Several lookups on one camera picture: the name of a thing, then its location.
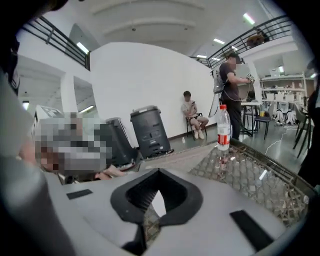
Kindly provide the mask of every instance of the white t-shirt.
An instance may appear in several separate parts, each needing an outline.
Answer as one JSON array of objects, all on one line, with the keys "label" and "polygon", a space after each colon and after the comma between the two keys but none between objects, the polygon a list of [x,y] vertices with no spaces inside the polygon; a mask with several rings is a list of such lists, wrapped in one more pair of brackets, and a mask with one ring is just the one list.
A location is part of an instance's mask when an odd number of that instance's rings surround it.
[{"label": "white t-shirt", "polygon": [[[182,112],[184,112],[184,111],[189,111],[189,109],[190,109],[190,107],[191,107],[191,105],[192,105],[193,102],[194,102],[193,100],[190,100],[189,102],[184,101],[183,104],[182,104],[182,106],[181,106]],[[196,109],[197,109],[197,104],[194,103],[194,107],[192,107],[192,110],[191,110],[191,115],[190,115],[190,116],[187,116],[187,117],[188,117],[188,118],[196,117],[196,116],[197,116],[197,111],[196,111]]]}]

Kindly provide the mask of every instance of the sneakers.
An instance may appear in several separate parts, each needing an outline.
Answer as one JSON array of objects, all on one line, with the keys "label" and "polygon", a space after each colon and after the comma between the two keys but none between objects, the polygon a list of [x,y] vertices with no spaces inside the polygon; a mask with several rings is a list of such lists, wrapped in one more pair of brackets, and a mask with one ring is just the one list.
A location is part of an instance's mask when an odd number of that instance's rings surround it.
[{"label": "sneakers", "polygon": [[202,130],[199,130],[198,132],[199,132],[199,138],[200,138],[201,140],[204,140],[204,139],[205,139],[205,136],[204,136]]},{"label": "sneakers", "polygon": [[194,138],[199,139],[199,132],[196,129],[194,130]]}]

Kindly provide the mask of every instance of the railing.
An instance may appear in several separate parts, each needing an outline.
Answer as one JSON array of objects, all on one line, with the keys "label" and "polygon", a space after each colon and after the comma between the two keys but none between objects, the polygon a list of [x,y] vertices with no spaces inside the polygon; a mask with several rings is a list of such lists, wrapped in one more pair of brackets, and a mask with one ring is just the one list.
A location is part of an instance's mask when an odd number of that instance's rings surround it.
[{"label": "railing", "polygon": [[199,57],[190,57],[191,59],[196,60],[197,62],[202,63],[203,65],[210,68],[209,59],[208,58],[199,58]]},{"label": "railing", "polygon": [[237,54],[241,54],[251,49],[252,46],[248,46],[247,41],[249,41],[252,36],[257,35],[256,29],[261,29],[268,36],[269,41],[272,41],[274,39],[290,36],[291,24],[291,20],[286,15],[270,19],[238,36],[236,39],[227,43],[220,50],[212,54],[208,59],[202,59],[200,62],[209,68],[214,69],[225,62],[226,57],[230,53],[235,52]]},{"label": "railing", "polygon": [[22,29],[45,41],[47,45],[55,47],[84,66],[87,70],[90,70],[90,53],[84,53],[46,18],[40,17],[36,20],[29,21]]}]

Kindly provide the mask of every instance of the ceiling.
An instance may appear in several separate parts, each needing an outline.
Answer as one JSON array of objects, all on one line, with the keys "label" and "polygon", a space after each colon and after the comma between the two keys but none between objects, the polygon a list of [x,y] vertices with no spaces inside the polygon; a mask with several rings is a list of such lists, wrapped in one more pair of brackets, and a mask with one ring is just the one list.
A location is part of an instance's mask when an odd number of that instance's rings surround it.
[{"label": "ceiling", "polygon": [[244,13],[256,24],[268,20],[258,0],[70,0],[67,5],[81,17],[70,38],[82,36],[90,51],[110,42],[137,42],[209,56],[222,46],[213,44],[214,38],[227,43],[252,28]]},{"label": "ceiling", "polygon": [[283,66],[286,75],[301,75],[307,67],[300,60],[302,54],[299,50],[272,55],[254,62],[259,77],[270,76],[271,69]]},{"label": "ceiling", "polygon": [[[20,76],[18,98],[21,102],[30,102],[30,113],[34,113],[37,105],[62,111],[60,80],[63,72],[23,56],[19,56],[17,72]],[[75,77],[74,92],[78,111],[95,105],[91,84]]]}]

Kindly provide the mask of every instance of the ceiling light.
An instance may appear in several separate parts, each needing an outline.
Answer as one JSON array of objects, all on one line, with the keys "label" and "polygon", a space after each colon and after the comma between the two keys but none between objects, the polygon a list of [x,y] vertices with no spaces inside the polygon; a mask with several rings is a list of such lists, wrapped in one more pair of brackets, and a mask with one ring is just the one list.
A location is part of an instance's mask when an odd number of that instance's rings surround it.
[{"label": "ceiling light", "polygon": [[264,176],[266,175],[266,173],[267,173],[267,170],[264,170],[263,173],[261,174],[261,176],[259,177],[259,180],[260,180],[260,181],[264,178]]},{"label": "ceiling light", "polygon": [[255,21],[254,21],[247,13],[245,13],[245,14],[243,15],[243,17],[244,17],[251,25],[255,24]]},{"label": "ceiling light", "polygon": [[197,55],[196,57],[197,58],[201,58],[201,59],[207,59],[208,58],[207,56],[204,56],[204,55]]},{"label": "ceiling light", "polygon": [[24,100],[24,101],[22,102],[22,106],[23,106],[23,108],[24,108],[25,110],[27,110],[27,109],[29,108],[29,105],[30,105],[30,103],[29,103],[28,100]]},{"label": "ceiling light", "polygon": [[88,106],[87,108],[85,108],[84,110],[81,110],[79,113],[82,114],[83,112],[87,112],[88,110],[92,109],[94,106]]},{"label": "ceiling light", "polygon": [[213,41],[215,41],[215,42],[217,42],[217,43],[219,43],[219,44],[222,44],[222,45],[224,45],[225,44],[225,42],[224,41],[221,41],[221,40],[219,40],[219,39],[213,39]]},{"label": "ceiling light", "polygon": [[80,42],[76,44],[85,54],[88,54],[89,50]]},{"label": "ceiling light", "polygon": [[280,72],[280,73],[285,72],[285,70],[284,70],[284,66],[279,66],[279,72]]}]

